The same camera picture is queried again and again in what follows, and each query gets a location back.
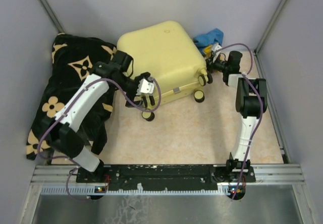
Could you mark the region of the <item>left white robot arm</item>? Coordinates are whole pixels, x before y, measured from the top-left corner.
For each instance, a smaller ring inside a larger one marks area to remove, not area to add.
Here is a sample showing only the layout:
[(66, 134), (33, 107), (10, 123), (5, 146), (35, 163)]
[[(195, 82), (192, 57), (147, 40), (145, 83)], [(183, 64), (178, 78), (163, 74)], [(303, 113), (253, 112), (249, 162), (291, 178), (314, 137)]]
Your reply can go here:
[(127, 53), (118, 51), (108, 63), (97, 62), (68, 103), (52, 119), (43, 120), (47, 130), (41, 140), (46, 140), (51, 148), (85, 169), (94, 182), (104, 178), (105, 170), (100, 159), (86, 148), (85, 141), (78, 135), (86, 115), (110, 88), (119, 89), (132, 106), (136, 106), (133, 101), (136, 96), (152, 95), (155, 90), (150, 73), (135, 79), (125, 75), (132, 60)]

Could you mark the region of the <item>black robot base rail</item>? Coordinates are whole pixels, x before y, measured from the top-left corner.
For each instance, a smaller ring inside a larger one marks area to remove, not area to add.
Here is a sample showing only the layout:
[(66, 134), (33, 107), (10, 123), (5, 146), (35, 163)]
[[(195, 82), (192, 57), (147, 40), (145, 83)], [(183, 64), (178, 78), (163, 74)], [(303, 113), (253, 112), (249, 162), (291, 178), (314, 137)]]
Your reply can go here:
[(100, 167), (93, 173), (78, 170), (77, 183), (103, 183), (97, 192), (135, 191), (141, 188), (153, 192), (201, 192), (216, 191), (218, 184), (242, 184), (242, 190), (229, 189), (229, 196), (241, 199), (245, 184), (256, 181), (254, 169), (248, 166), (229, 170), (226, 166), (210, 164), (176, 165), (124, 165), (113, 164)]

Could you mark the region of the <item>yellow suitcase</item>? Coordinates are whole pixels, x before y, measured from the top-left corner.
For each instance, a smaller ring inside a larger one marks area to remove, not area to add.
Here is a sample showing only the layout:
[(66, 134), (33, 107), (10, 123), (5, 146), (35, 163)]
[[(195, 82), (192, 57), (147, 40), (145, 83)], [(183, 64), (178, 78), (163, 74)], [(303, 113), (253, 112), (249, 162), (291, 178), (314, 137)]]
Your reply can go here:
[(165, 21), (144, 29), (122, 35), (117, 49), (133, 58), (134, 66), (127, 73), (136, 77), (150, 72), (157, 80), (160, 90), (153, 96), (143, 96), (143, 106), (154, 109), (190, 94), (202, 103), (202, 88), (212, 83), (206, 62), (193, 40), (176, 21)]

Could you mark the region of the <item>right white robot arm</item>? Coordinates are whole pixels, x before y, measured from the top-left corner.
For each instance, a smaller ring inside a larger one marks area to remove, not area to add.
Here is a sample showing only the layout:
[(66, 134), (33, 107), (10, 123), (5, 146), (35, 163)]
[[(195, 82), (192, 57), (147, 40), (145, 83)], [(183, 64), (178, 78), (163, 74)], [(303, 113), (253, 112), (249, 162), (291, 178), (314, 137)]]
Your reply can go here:
[(207, 68), (223, 74), (223, 82), (236, 89), (235, 109), (240, 115), (240, 129), (236, 143), (226, 163), (225, 174), (230, 181), (238, 181), (250, 172), (250, 147), (256, 130), (267, 109), (266, 79), (248, 77), (240, 72), (242, 53), (231, 51), (227, 60), (212, 52), (206, 60)]

